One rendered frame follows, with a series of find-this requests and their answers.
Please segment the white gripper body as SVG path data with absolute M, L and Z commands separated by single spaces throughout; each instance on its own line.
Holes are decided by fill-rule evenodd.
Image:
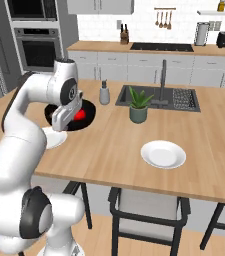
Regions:
M 52 128 L 58 132 L 63 131 L 81 107 L 82 100 L 78 98 L 65 106 L 59 106 L 52 114 Z

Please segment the red tomato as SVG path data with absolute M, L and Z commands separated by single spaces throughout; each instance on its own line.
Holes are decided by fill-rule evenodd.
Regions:
M 80 121 L 86 118 L 86 113 L 83 109 L 79 110 L 75 116 L 74 116 L 74 121 Z

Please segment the white bowl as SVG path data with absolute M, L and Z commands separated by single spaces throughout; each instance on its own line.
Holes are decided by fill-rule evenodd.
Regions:
M 179 145 L 165 140 L 144 144 L 140 153 L 146 163 L 161 169 L 178 168 L 186 161 L 185 151 Z

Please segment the white plate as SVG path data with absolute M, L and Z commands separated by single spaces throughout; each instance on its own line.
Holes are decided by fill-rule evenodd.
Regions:
M 47 149 L 53 149 L 63 144 L 67 139 L 65 131 L 57 132 L 52 127 L 43 127 L 43 131 L 47 139 Z

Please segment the grey soap dispenser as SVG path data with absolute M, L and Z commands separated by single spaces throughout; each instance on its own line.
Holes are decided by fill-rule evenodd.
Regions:
M 100 88 L 99 101 L 102 105 L 107 105 L 110 103 L 110 92 L 107 86 L 107 81 L 103 80 Z

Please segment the steel oven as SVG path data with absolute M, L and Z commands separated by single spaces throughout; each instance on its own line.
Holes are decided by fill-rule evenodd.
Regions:
M 15 28 L 15 37 L 24 71 L 52 72 L 62 57 L 57 29 Z

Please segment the green plant in grey pot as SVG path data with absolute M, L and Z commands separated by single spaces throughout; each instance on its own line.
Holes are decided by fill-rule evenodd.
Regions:
M 154 95 L 146 97 L 144 90 L 138 93 L 132 86 L 129 87 L 129 92 L 132 97 L 129 110 L 130 120 L 136 124 L 143 123 L 147 119 L 148 103 Z

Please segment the wooden knife block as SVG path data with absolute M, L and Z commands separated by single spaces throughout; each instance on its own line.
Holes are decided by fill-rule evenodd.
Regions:
M 127 25 L 121 25 L 120 43 L 123 45 L 126 45 L 129 43 L 129 32 L 127 29 Z

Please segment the black microwave oven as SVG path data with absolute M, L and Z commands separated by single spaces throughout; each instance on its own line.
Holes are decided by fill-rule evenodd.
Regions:
M 56 21 L 55 0 L 7 0 L 13 20 Z

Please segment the black hob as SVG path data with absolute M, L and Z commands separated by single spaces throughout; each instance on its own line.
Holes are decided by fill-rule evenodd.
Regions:
M 193 52 L 191 44 L 134 42 L 131 50 Z

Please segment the dark drying rack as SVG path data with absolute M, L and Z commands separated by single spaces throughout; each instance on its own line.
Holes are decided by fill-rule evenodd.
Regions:
M 190 89 L 174 89 L 173 106 L 179 110 L 194 110 L 196 104 L 193 91 Z

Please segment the black chair with white seat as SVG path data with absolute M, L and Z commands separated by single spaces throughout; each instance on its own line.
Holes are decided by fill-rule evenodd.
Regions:
M 171 247 L 177 256 L 188 215 L 188 198 L 112 187 L 109 193 L 112 218 L 111 256 L 118 256 L 120 237 Z

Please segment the grey base cupboards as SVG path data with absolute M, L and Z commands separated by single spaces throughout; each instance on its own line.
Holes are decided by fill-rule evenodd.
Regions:
M 159 84 L 166 61 L 166 83 L 225 88 L 225 57 L 69 51 L 80 79 Z

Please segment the grey wall cupboards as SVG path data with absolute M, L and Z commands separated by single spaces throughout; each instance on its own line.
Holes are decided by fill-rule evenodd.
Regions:
M 134 0 L 67 0 L 69 14 L 131 15 Z

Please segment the white wall shelf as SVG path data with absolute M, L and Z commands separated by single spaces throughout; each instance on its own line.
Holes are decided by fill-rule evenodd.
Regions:
M 218 12 L 218 11 L 205 11 L 205 10 L 197 10 L 197 14 L 199 15 L 208 15 L 208 16 L 225 16 L 225 11 Z

